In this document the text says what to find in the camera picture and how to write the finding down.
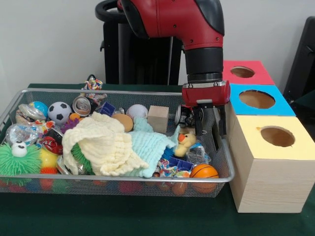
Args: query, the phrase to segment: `stacked boxes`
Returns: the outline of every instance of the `stacked boxes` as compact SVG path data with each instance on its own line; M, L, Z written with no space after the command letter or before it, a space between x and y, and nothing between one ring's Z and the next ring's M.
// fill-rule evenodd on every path
M301 212L315 182L315 143L260 62L226 61L223 76L238 212Z

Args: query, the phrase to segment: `green spiky ball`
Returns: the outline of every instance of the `green spiky ball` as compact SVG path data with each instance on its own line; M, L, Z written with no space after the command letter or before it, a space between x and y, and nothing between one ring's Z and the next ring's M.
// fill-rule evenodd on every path
M94 172L92 170L92 165L91 162L85 158L84 154L82 153L80 146L78 143L76 143L72 150L71 153L73 155L73 158L80 164L82 164L85 168L86 174L87 175L94 175Z
M27 147L27 151L24 157L15 157L12 155L12 148L9 144L1 145L0 175L39 174L41 167L40 149L31 145Z

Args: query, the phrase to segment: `blue box lid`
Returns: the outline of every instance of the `blue box lid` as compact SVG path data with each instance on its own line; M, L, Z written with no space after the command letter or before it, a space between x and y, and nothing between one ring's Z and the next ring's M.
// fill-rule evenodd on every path
M237 115L295 116L274 85L231 84L230 101Z

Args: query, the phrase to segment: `metal basket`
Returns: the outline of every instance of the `metal basket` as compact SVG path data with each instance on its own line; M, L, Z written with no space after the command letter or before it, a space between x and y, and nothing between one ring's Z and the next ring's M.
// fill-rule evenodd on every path
M0 141L3 143L8 127L15 123L15 113L19 104L41 101L50 106L57 101L71 105L75 97L88 90L71 89L26 89L12 99L0 117ZM106 93L105 99L115 107L128 108L133 104L169 107L170 120L167 135L175 130L174 116L179 104L183 104L181 93L93 91ZM219 135L216 109L205 109L204 133L198 137L206 144L206 152L212 159L220 178L175 178L175 177L103 177L75 175L20 175L0 176L0 192L93 194L93 195L138 195L138 196L183 196L215 197L226 182L234 177L234 168L225 139Z

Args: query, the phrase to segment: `soccer ball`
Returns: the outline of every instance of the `soccer ball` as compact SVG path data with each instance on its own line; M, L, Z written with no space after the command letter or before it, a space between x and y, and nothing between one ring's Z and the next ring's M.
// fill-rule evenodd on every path
M55 102L48 109L48 117L53 120L56 125L64 125L69 115L72 113L70 106L64 102Z

